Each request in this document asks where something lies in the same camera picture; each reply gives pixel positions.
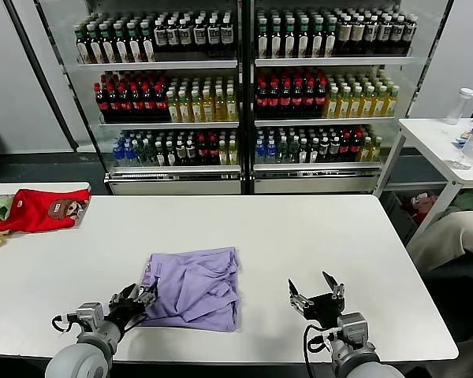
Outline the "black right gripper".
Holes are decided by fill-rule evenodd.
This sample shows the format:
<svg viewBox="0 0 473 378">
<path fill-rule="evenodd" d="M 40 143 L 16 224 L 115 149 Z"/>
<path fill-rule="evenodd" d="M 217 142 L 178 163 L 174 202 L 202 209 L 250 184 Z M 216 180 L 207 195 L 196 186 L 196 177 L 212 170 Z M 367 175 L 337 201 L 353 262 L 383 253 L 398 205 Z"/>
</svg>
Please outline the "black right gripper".
<svg viewBox="0 0 473 378">
<path fill-rule="evenodd" d="M 323 271 L 322 275 L 328 283 L 332 294 L 327 293 L 311 298 L 301 295 L 295 284 L 288 279 L 289 302 L 298 313 L 303 313 L 307 321 L 317 321 L 322 328 L 337 327 L 337 318 L 345 309 L 345 285 Z"/>
</svg>

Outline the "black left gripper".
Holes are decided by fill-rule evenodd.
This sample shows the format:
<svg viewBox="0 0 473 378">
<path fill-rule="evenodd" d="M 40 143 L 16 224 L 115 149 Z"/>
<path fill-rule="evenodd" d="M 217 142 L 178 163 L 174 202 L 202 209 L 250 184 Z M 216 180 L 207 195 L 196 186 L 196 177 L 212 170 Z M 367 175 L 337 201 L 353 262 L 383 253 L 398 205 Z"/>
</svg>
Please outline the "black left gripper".
<svg viewBox="0 0 473 378">
<path fill-rule="evenodd" d="M 134 317 L 147 312 L 157 300 L 158 277 L 155 276 L 149 286 L 140 286 L 138 294 L 137 291 L 137 284 L 132 283 L 114 293 L 109 300 L 109 321 L 120 329 L 124 329 Z"/>
</svg>

